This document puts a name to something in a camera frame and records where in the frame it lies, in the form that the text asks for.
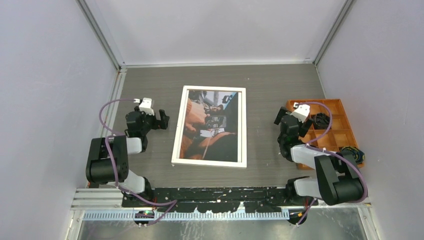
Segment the printed photo of people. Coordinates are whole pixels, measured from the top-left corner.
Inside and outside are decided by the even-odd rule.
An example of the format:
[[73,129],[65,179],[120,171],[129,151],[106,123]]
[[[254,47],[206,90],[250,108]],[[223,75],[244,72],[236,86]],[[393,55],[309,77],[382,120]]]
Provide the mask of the printed photo of people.
[[202,165],[239,162],[239,95],[216,89],[186,91],[179,160]]

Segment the light wooden picture frame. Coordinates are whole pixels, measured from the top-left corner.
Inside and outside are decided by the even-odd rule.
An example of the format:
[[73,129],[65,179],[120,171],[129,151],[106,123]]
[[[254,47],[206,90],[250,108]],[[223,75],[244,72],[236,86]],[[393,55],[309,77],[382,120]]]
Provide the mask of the light wooden picture frame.
[[[181,123],[183,119],[183,114],[185,111],[185,101],[186,93],[188,89],[194,90],[217,90],[217,91],[234,91],[239,92],[239,145],[238,145],[238,162],[224,162],[219,165],[211,161],[201,164],[196,160],[180,160],[177,157],[179,152],[180,140],[181,140]],[[178,119],[176,122],[176,131],[175,139],[173,143],[173,150],[171,155],[172,164],[181,164],[181,165],[195,165],[195,166],[214,166],[214,167],[227,167],[227,168],[243,168],[247,167],[247,102],[246,102],[246,88],[244,87],[221,87],[221,86],[194,86],[194,85],[185,85],[182,90],[181,100],[179,105]]]

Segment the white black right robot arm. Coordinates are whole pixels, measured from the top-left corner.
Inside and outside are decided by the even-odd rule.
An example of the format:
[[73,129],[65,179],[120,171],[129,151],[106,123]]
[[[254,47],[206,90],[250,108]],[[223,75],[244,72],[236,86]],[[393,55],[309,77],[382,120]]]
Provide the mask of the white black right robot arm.
[[280,131],[277,138],[280,154],[316,172],[316,178],[305,176],[288,180],[287,202],[299,205],[305,197],[311,197],[333,206],[365,200],[368,186],[352,152],[330,151],[313,146],[312,140],[301,141],[313,124],[309,118],[310,105],[310,102],[296,103],[293,111],[282,106],[274,120]]

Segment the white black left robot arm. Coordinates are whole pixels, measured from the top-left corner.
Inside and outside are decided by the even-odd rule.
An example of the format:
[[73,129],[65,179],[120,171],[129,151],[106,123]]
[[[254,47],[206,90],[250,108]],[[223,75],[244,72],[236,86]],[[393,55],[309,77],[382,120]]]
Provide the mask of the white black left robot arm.
[[145,152],[149,131],[167,129],[170,117],[163,109],[157,118],[154,112],[137,106],[126,114],[125,120],[127,129],[123,135],[91,140],[85,176],[90,184],[112,185],[141,207],[148,207],[154,200],[154,191],[146,177],[130,170],[129,156]]

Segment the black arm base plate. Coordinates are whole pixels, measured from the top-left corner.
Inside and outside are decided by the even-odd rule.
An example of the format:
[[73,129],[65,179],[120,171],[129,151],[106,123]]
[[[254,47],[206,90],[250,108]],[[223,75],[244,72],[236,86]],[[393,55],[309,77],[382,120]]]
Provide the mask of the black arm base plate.
[[282,207],[305,208],[317,205],[312,197],[295,196],[285,187],[157,187],[138,197],[122,192],[124,208],[153,207],[160,213],[277,213]]

